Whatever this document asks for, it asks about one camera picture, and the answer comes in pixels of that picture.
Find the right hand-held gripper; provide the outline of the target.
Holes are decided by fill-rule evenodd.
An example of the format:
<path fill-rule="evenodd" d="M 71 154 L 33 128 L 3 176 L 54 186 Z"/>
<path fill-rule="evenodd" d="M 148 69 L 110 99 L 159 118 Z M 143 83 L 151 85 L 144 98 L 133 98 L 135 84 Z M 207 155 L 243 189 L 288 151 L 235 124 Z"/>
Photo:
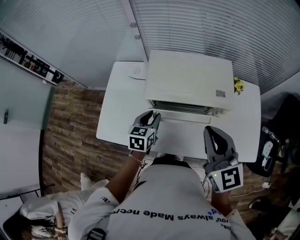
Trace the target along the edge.
<path fill-rule="evenodd" d="M 206 177 L 216 193 L 243 186 L 243 164 L 238 161 L 233 139 L 217 127 L 206 126 L 203 131 L 207 163 Z"/>

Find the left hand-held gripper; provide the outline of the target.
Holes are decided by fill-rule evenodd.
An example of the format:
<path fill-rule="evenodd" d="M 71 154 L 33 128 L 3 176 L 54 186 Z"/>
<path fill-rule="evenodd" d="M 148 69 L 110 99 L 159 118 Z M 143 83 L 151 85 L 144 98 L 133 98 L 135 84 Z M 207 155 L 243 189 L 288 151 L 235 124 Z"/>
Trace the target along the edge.
<path fill-rule="evenodd" d="M 137 116 L 127 133 L 128 149 L 148 154 L 158 139 L 160 120 L 161 114 L 155 111 L 144 112 Z"/>

